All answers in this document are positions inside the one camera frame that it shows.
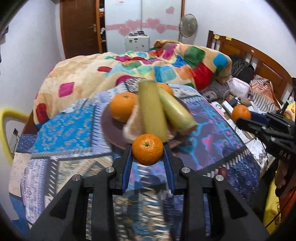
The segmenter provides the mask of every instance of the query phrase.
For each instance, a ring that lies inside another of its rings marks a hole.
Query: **wooden bed frame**
[[[236,54],[250,64],[257,61],[255,74],[269,79],[272,82],[274,95],[280,104],[282,104],[281,97],[287,84],[293,86],[292,77],[278,62],[246,43],[227,36],[214,34],[214,32],[210,30],[207,39],[207,48],[219,50],[228,56]]]

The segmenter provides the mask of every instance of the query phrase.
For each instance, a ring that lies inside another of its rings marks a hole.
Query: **brown plate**
[[[188,111],[189,108],[187,105],[180,100],[179,98],[175,97],[177,101],[179,101]],[[128,144],[126,140],[123,137],[123,123],[115,120],[111,114],[110,114],[110,106],[108,105],[101,117],[101,126],[102,131],[105,136],[105,139],[109,141],[111,144],[121,148],[125,149],[126,145]],[[177,145],[181,144],[183,141],[185,141],[187,135],[181,135],[177,134],[174,139],[170,140],[168,144],[170,145],[170,148],[174,148]]]

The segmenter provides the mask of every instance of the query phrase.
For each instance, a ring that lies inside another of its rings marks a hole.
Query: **metal bolt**
[[[79,181],[79,180],[80,180],[80,178],[81,178],[81,176],[80,176],[80,175],[78,175],[78,174],[75,174],[75,175],[72,177],[72,180],[73,180],[73,181]]]
[[[217,176],[215,176],[215,178],[219,182],[224,180],[224,177],[222,175],[217,175]]]
[[[105,169],[105,171],[107,172],[107,173],[112,173],[112,172],[114,172],[114,167],[106,167],[106,169]]]
[[[190,172],[190,168],[189,167],[182,167],[181,171],[183,173],[189,173]]]

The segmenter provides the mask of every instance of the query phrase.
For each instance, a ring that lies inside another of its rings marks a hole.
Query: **orange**
[[[245,107],[242,104],[234,107],[232,114],[231,114],[231,119],[233,120],[234,123],[237,122],[238,118],[245,118],[248,120],[251,119],[251,112],[248,110],[247,107]]]
[[[172,88],[169,87],[168,84],[165,84],[165,83],[157,83],[157,85],[160,86],[161,88],[163,88],[169,94],[174,95]]]
[[[163,155],[163,143],[155,135],[143,134],[134,140],[132,145],[133,157],[138,163],[151,166]]]
[[[137,95],[131,92],[123,92],[114,96],[110,102],[111,116],[123,123],[126,123],[136,103]]]

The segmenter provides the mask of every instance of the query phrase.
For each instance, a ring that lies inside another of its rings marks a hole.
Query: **yellow armrest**
[[[15,117],[17,119],[20,119],[21,122],[27,122],[29,119],[29,115],[18,112],[16,110],[10,109],[10,108],[4,108],[4,109],[0,109],[0,141],[1,141],[1,146],[4,150],[4,153],[7,157],[7,159],[9,160],[10,164],[12,164],[13,162],[13,158],[12,155],[10,153],[9,150],[9,146],[6,140],[6,135],[5,135],[5,131],[4,131],[4,123],[3,123],[3,119],[5,116],[12,116]]]

